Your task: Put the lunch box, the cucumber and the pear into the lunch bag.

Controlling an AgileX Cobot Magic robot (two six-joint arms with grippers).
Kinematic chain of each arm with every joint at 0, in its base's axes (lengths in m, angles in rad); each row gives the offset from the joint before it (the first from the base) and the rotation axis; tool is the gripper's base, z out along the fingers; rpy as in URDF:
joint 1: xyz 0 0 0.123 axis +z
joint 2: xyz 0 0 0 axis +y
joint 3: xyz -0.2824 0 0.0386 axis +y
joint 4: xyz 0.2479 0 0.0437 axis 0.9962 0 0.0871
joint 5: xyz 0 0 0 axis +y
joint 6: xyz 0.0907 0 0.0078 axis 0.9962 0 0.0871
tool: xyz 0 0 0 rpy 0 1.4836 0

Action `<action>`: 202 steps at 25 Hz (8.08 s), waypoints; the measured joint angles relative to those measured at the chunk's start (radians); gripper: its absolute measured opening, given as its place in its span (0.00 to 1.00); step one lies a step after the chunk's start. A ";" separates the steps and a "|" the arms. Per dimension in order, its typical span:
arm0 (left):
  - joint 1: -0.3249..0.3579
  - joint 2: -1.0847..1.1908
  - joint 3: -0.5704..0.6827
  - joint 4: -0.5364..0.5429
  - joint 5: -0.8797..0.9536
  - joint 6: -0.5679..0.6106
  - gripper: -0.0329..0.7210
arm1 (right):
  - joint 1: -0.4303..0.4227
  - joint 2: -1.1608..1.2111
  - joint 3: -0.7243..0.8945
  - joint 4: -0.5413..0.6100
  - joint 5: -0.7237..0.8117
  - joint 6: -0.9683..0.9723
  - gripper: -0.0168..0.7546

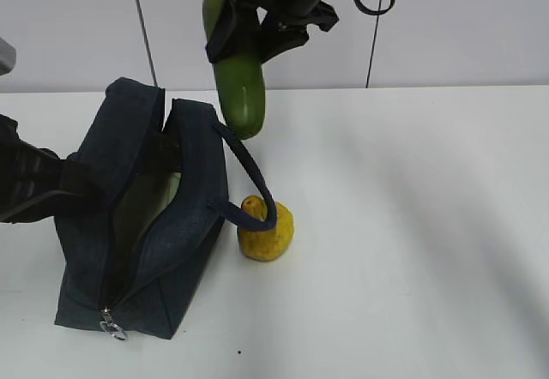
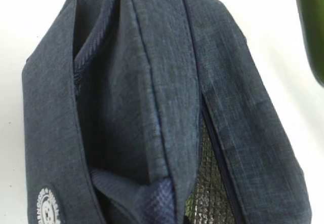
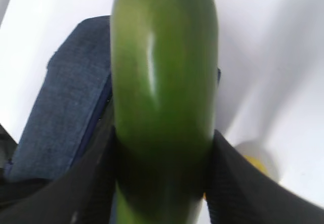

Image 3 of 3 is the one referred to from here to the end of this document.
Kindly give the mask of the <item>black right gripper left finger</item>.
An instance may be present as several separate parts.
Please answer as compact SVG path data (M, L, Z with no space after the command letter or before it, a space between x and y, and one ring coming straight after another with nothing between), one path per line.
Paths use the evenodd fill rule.
M115 128L55 181L1 186L1 223L116 223Z

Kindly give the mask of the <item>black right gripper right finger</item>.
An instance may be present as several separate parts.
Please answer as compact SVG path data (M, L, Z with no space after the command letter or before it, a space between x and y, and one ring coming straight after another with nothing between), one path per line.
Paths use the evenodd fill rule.
M281 187L215 130L205 193L211 223L323 223L323 209Z

